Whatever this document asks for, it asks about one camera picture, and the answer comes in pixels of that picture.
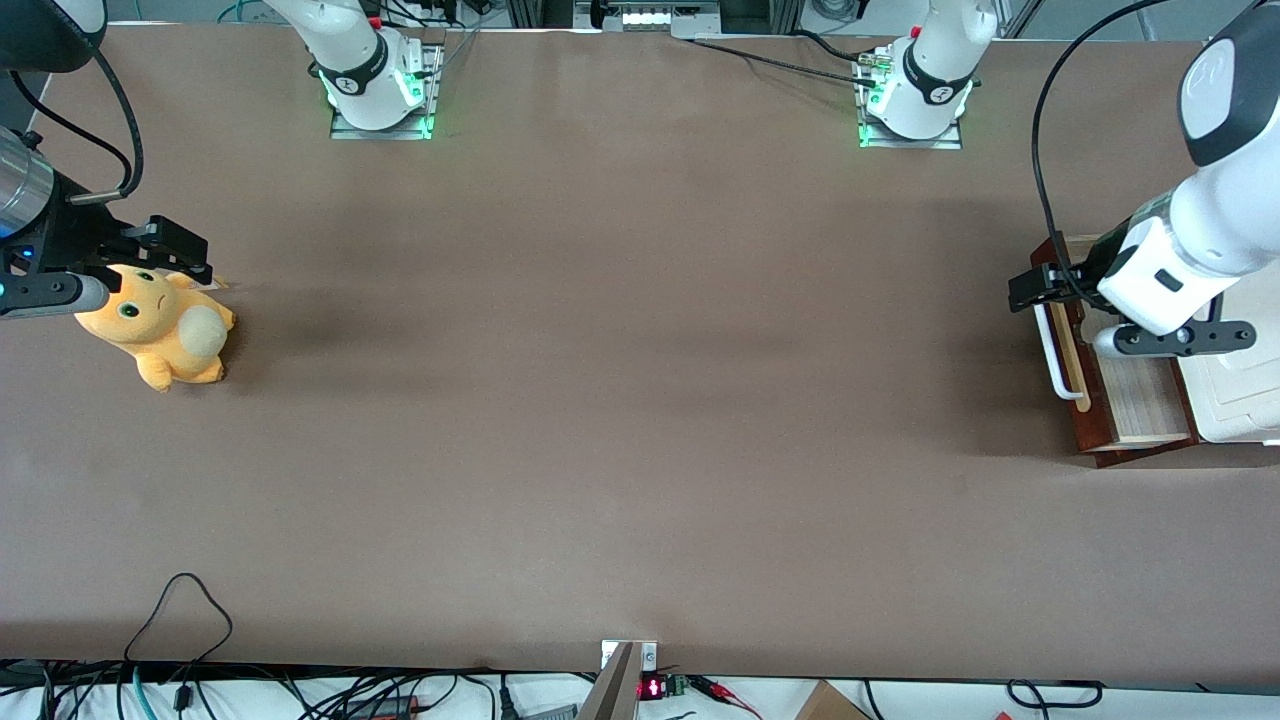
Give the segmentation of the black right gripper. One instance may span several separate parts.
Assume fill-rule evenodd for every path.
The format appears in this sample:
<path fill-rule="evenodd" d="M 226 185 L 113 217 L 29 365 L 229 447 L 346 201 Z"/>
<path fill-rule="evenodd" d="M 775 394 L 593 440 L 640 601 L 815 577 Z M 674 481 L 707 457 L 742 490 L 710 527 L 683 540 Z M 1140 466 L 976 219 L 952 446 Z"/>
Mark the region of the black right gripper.
<path fill-rule="evenodd" d="M 3 233 L 4 273 L 28 275 L 45 272 L 82 273 L 88 266 L 125 264 L 151 268 L 134 238 L 124 236 L 131 225 L 118 220 L 104 205 L 76 206 L 70 191 L 82 186 L 56 172 L 52 193 L 44 210 L 23 228 Z M 179 288 L 215 286 L 207 261 L 209 242 L 163 215 L 148 218 L 148 251 L 164 258 L 160 268 L 166 281 Z"/>

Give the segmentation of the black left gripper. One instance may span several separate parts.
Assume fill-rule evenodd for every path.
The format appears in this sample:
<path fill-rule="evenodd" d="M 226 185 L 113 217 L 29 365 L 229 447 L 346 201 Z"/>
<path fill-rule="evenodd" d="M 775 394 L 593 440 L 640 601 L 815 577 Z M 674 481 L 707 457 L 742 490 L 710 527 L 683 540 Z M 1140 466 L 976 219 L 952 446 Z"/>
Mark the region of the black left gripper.
<path fill-rule="evenodd" d="M 1112 306 L 1100 290 L 1100 282 L 1108 277 L 1116 260 L 1124 261 L 1123 249 L 1129 225 L 1115 225 L 1102 234 L 1060 233 L 1065 260 L 1043 263 L 1039 270 L 1023 272 L 1007 282 L 1010 313 L 1021 313 L 1043 301 L 1061 304 L 1082 302 L 1088 306 Z"/>

